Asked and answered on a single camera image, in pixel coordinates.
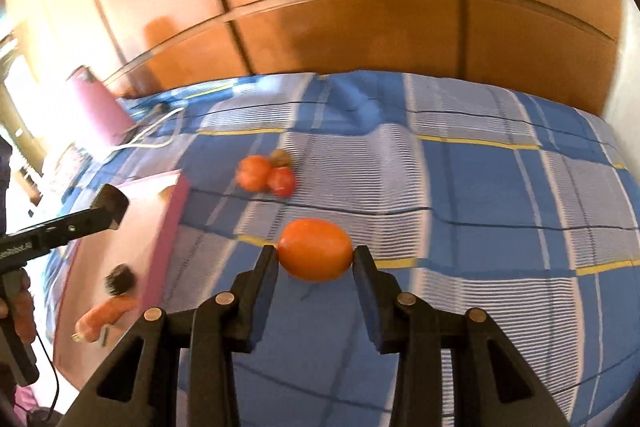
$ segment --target pink board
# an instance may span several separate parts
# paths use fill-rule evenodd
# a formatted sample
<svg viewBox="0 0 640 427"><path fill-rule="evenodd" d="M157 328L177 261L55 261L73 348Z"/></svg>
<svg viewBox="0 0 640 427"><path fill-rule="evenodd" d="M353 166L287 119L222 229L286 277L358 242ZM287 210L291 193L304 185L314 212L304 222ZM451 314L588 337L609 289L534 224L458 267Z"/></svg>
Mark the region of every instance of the pink board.
<svg viewBox="0 0 640 427"><path fill-rule="evenodd" d="M175 233L189 192L189 184L180 171L156 174L118 188L129 198L129 209L119 229L95 233L76 242L60 301L53 361L78 390L130 325L147 308L160 303ZM132 295L139 299L139 307L109 328L104 346L100 341L77 343L72 339L76 322L109 298L104 277L120 263L129 264L138 277Z"/></svg>

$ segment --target person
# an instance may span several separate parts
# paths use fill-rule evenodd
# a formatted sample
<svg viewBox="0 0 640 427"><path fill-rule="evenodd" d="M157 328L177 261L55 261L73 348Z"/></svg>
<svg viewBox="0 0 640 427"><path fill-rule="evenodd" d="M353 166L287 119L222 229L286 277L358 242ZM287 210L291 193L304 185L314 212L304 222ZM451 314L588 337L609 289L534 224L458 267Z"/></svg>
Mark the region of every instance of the person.
<svg viewBox="0 0 640 427"><path fill-rule="evenodd" d="M6 190L9 187L12 147L0 136L0 235L6 233ZM31 280L24 270L22 271L22 289L10 302L0 299L0 319L5 319L11 310L14 319L15 332L25 344L31 344L36 339L36 324L33 317L33 297L29 292ZM16 382L11 368L5 363L0 363L0 393L15 404Z"/></svg>

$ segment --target blue plaid bedsheet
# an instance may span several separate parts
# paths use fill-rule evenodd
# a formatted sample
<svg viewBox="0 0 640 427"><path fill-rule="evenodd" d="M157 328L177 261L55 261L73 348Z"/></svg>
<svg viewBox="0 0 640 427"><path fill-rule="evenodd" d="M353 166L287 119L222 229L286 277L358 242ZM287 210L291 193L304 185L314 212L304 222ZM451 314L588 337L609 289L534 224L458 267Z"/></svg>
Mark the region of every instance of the blue plaid bedsheet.
<svg viewBox="0 0 640 427"><path fill-rule="evenodd" d="M105 182L182 169L191 192L167 311L228 289L289 221L321 217L436 308L487 309L572 425L604 425L616 410L640 369L640 190L600 118L500 87L374 71L207 82L128 105L141 118L161 101L186 106L177 139L90 165L61 213ZM289 200L236 186L242 158L277 147L295 159ZM69 262L49 258L49 336ZM386 426L396 363L369 342L350 273L314 285L281 270L262 342L234 356L242 425Z"/></svg>

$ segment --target metal rivet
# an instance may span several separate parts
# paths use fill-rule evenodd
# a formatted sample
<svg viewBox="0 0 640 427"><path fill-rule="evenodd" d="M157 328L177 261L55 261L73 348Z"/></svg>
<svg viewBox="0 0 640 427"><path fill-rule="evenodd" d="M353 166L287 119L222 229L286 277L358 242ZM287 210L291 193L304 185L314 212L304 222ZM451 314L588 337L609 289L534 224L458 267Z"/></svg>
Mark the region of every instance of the metal rivet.
<svg viewBox="0 0 640 427"><path fill-rule="evenodd" d="M160 308L149 308L145 312L145 318L149 322L153 322L162 317L162 310Z"/></svg>
<svg viewBox="0 0 640 427"><path fill-rule="evenodd" d="M226 306L228 304L231 304L235 300L236 300L236 296L233 295L233 293L231 292L222 292L216 295L216 302L221 306Z"/></svg>
<svg viewBox="0 0 640 427"><path fill-rule="evenodd" d="M417 301L416 296L409 292L402 292L396 299L402 306L413 306Z"/></svg>
<svg viewBox="0 0 640 427"><path fill-rule="evenodd" d="M486 312L480 308L471 308L469 310L469 318L473 322L482 323L486 320Z"/></svg>

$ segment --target white wall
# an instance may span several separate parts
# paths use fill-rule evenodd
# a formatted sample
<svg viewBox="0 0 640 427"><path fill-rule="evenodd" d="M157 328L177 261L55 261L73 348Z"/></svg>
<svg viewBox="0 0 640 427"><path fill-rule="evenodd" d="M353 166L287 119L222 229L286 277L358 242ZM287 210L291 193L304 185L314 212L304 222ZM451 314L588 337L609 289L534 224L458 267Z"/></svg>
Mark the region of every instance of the white wall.
<svg viewBox="0 0 640 427"><path fill-rule="evenodd" d="M613 127L626 167L640 181L640 10L622 0L618 63L602 114Z"/></svg>

